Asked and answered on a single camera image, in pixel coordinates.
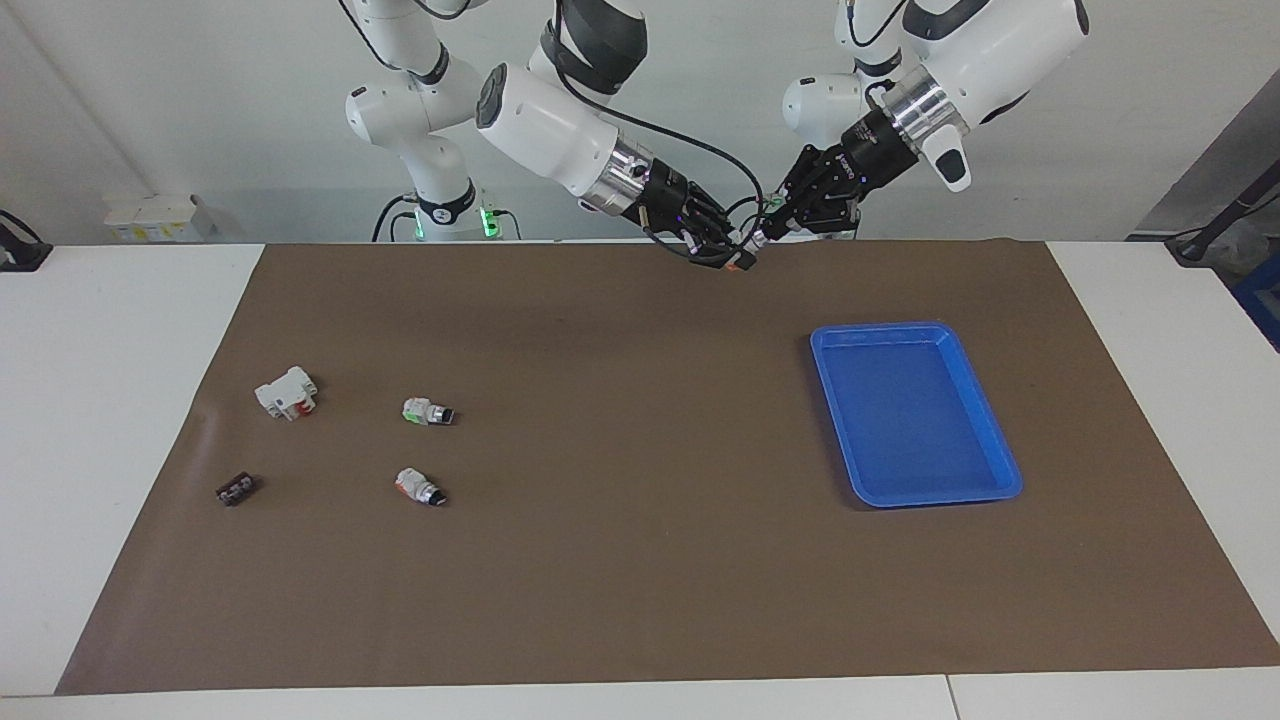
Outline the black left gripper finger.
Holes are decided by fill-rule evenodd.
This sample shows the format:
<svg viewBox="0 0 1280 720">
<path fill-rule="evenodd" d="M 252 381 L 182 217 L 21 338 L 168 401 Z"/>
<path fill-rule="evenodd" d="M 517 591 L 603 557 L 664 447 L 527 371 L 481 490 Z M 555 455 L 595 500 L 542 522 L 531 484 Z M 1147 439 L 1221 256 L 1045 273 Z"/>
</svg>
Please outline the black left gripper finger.
<svg viewBox="0 0 1280 720">
<path fill-rule="evenodd" d="M 800 227 L 813 234 L 856 233 L 860 223 L 856 199 L 824 199 L 800 211 Z"/>
<path fill-rule="evenodd" d="M 808 217 L 814 182 L 810 176 L 782 181 L 774 201 L 755 223 L 755 240 L 769 243 L 792 233 L 818 234 Z"/>
</svg>

